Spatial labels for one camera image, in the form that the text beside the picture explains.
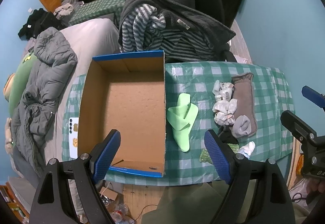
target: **blue wall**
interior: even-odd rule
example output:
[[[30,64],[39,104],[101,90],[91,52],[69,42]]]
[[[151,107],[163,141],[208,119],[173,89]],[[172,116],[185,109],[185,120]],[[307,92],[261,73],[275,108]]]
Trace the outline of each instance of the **blue wall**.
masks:
[[[0,84],[4,87],[7,78],[14,73],[21,61],[22,51],[27,41],[18,37],[18,32],[30,15],[28,9],[44,8],[39,0],[3,0],[0,4]],[[7,181],[9,175],[15,175],[11,169],[8,154],[4,149],[4,124],[9,117],[8,102],[0,96],[0,184]]]
[[[324,111],[301,95],[325,94],[325,8],[320,0],[243,0],[236,21],[253,63],[285,73],[296,114],[325,134]]]

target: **black office chair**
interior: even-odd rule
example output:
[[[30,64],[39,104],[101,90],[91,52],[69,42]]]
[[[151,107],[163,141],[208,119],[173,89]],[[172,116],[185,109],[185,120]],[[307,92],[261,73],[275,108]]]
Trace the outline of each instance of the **black office chair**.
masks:
[[[221,0],[195,0],[195,8],[222,24],[225,23],[225,14]],[[237,62],[229,49],[229,44],[224,44],[223,51],[220,54],[216,54],[216,58],[221,58],[222,61],[227,60],[227,62]]]

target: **striped sweater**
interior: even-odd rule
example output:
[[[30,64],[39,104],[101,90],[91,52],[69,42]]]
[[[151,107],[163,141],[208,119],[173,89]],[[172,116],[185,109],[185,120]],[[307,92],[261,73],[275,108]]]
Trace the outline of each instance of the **striped sweater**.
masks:
[[[184,62],[211,61],[214,48],[207,36],[191,31],[184,22],[178,21],[184,30],[166,29],[165,17],[157,14],[157,8],[149,4],[137,6],[122,22],[123,52],[162,49],[166,58]]]

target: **cable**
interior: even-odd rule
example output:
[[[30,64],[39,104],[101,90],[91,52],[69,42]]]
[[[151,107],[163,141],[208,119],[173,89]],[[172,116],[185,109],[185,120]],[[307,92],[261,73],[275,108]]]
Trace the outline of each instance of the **cable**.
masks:
[[[140,215],[139,215],[135,220],[133,220],[133,222],[131,222],[131,224],[133,224],[134,222],[136,222],[136,221],[139,219],[139,217],[141,217],[141,215],[142,215],[144,209],[145,209],[146,207],[149,207],[149,206],[156,206],[156,207],[158,207],[158,205],[153,205],[153,204],[152,204],[152,205],[146,205],[146,206],[142,209]]]
[[[307,199],[306,197],[303,197],[303,195],[298,192],[298,193],[294,194],[291,201],[294,203],[299,203],[301,200],[306,200],[306,199]]]

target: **green checkered tablecloth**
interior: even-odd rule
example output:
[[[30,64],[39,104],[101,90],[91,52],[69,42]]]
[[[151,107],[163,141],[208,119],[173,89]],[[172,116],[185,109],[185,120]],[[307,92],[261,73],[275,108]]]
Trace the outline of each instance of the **green checkered tablecloth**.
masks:
[[[213,165],[199,162],[204,148],[204,133],[208,129],[217,131],[213,120],[212,106],[215,103],[212,88],[216,80],[231,82],[231,76],[252,72],[255,97],[255,116],[258,131],[250,138],[239,138],[242,146],[254,141],[256,148],[252,160],[276,160],[292,152],[293,138],[281,125],[281,113],[294,110],[291,92],[284,74],[276,68],[230,62],[193,62],[166,64],[166,109],[175,106],[180,93],[189,93],[191,102],[199,107],[199,114],[190,133],[190,151],[183,153],[176,145],[171,126],[166,126],[165,176],[150,178],[108,171],[106,179],[119,183],[137,185],[189,185],[217,180]],[[69,157],[68,120],[79,116],[85,75],[79,76],[70,91],[63,119],[62,159]]]
[[[117,27],[120,23],[121,13],[125,0],[95,0],[76,10],[69,21],[69,26],[97,18],[102,15],[114,13],[117,18]]]

